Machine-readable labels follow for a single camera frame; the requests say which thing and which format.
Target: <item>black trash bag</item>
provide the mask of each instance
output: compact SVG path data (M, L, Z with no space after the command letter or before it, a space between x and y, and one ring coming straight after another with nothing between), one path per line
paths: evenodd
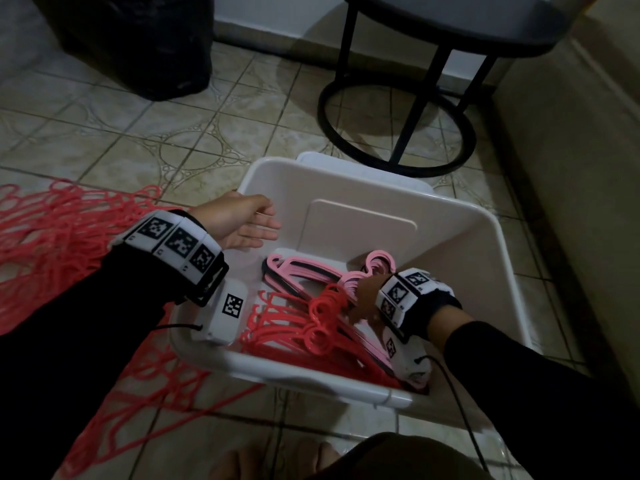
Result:
M213 0L33 0L62 48L151 101L203 91Z

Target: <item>black sleeve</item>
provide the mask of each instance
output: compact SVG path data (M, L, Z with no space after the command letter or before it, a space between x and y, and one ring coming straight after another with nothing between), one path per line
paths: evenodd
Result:
M140 343L184 296L184 281L151 255L118 246L100 270L0 337L5 464L50 479Z
M628 478L640 470L637 407L594 379L484 322L453 332L444 357L536 480Z

